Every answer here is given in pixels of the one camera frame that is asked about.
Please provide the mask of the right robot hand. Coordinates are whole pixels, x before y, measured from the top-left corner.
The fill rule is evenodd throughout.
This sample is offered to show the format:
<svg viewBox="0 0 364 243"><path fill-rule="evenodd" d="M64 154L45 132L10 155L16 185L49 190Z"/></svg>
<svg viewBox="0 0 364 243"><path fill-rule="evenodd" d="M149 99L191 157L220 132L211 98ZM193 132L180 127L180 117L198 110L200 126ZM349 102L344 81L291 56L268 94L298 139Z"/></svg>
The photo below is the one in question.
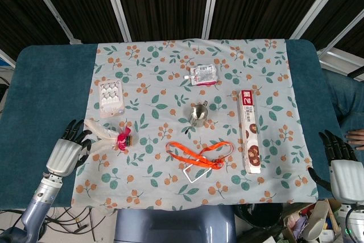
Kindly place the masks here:
<svg viewBox="0 0 364 243"><path fill-rule="evenodd" d="M330 181L320 178L314 168L308 172L313 181L345 204L363 203L363 163L353 148L329 130L319 132L327 158Z"/></svg>

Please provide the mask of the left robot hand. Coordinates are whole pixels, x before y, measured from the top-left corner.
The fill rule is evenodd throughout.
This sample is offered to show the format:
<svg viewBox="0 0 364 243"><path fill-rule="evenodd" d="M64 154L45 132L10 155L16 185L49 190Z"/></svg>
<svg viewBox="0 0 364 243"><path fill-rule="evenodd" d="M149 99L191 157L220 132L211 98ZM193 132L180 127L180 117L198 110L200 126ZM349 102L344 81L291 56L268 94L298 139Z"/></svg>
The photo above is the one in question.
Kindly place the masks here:
<svg viewBox="0 0 364 243"><path fill-rule="evenodd" d="M84 120L72 120L57 140L46 164L46 178L67 177L86 162L92 148L91 140L86 137L92 132L88 129L80 131L83 124Z"/></svg>

